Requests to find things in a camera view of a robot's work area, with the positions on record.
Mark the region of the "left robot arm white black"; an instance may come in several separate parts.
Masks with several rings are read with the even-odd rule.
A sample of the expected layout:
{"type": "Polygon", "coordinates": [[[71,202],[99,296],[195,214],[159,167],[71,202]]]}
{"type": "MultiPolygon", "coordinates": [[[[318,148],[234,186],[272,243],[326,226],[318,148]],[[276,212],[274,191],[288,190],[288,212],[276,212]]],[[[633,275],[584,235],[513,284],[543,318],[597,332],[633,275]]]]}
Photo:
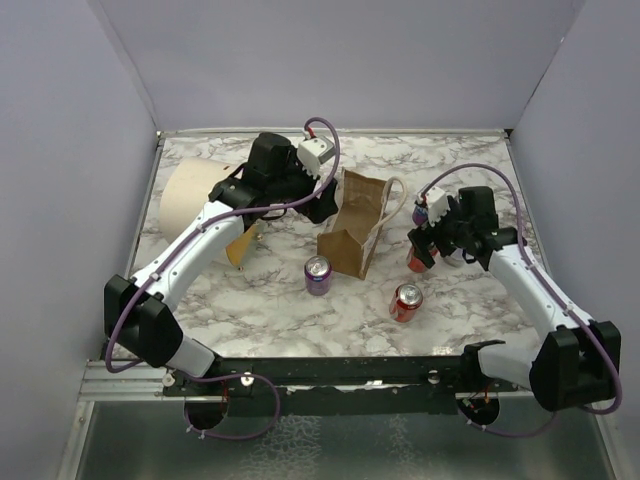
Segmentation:
{"type": "Polygon", "coordinates": [[[268,212],[296,210],[315,224],[336,213],[336,172],[322,178],[320,168],[327,161],[339,162],[339,137],[316,136],[309,126],[303,130],[298,145],[276,133],[260,133],[247,161],[214,185],[195,219],[165,251],[131,278],[115,275],[107,282],[109,372],[120,370],[112,362],[113,349],[120,345],[137,363],[182,372],[199,394],[218,388],[218,354],[186,335],[174,311],[202,270],[268,212]]]}

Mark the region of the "red cola can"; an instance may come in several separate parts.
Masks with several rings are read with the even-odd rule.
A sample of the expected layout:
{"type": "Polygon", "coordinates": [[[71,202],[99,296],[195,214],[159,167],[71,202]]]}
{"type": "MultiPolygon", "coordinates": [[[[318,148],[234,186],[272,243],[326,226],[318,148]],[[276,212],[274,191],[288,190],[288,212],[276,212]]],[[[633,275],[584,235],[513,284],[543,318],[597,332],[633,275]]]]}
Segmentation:
{"type": "Polygon", "coordinates": [[[425,263],[415,255],[415,248],[412,246],[407,254],[407,266],[409,267],[409,269],[415,273],[425,273],[426,271],[431,269],[435,265],[435,258],[437,257],[439,251],[436,247],[432,247],[430,248],[429,253],[434,259],[431,266],[425,265],[425,263]]]}
{"type": "Polygon", "coordinates": [[[413,283],[399,285],[392,297],[389,314],[399,323],[406,323],[413,319],[417,310],[423,303],[423,294],[420,288],[413,283]]]}

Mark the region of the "jute canvas tote bag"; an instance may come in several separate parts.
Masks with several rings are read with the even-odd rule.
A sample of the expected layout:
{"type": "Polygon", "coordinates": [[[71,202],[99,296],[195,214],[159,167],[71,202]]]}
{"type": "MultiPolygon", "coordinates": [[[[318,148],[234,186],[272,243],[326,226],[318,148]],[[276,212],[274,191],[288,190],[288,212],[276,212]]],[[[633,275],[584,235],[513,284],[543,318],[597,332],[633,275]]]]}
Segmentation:
{"type": "Polygon", "coordinates": [[[335,272],[364,280],[383,227],[407,197],[407,184],[398,176],[382,180],[344,169],[336,193],[338,212],[317,236],[317,254],[335,272]]]}

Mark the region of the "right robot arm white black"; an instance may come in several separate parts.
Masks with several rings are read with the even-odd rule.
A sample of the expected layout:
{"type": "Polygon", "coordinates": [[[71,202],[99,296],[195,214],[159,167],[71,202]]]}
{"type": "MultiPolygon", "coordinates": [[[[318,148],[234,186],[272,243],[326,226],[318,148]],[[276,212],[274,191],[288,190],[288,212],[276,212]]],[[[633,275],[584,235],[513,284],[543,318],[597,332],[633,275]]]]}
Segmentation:
{"type": "Polygon", "coordinates": [[[459,252],[479,264],[505,287],[541,341],[534,352],[502,340],[466,346],[459,378],[467,389],[504,380],[531,391],[550,412],[617,400],[619,330],[577,307],[534,262],[517,229],[500,226],[491,188],[466,187],[452,196],[434,187],[416,206],[426,218],[408,234],[414,257],[432,268],[437,257],[459,252]]]}

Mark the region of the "red cola can front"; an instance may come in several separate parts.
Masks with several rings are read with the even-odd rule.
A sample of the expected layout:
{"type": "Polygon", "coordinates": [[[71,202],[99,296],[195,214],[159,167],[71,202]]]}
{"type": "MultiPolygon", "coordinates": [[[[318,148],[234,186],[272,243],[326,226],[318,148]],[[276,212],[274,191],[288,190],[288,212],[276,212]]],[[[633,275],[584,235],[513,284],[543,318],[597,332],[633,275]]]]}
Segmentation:
{"type": "Polygon", "coordinates": [[[406,323],[413,319],[417,310],[423,303],[423,294],[420,288],[413,283],[399,285],[392,297],[389,314],[399,323],[406,323]]]}

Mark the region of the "purple Fanta can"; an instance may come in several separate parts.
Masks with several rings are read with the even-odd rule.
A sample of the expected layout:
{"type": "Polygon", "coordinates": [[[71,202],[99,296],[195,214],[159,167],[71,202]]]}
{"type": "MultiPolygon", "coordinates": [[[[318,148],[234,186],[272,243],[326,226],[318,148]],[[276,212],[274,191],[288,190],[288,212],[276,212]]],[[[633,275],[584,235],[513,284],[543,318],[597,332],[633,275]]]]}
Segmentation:
{"type": "Polygon", "coordinates": [[[415,226],[421,226],[429,219],[428,204],[425,200],[416,201],[412,212],[412,221],[415,226]]]}

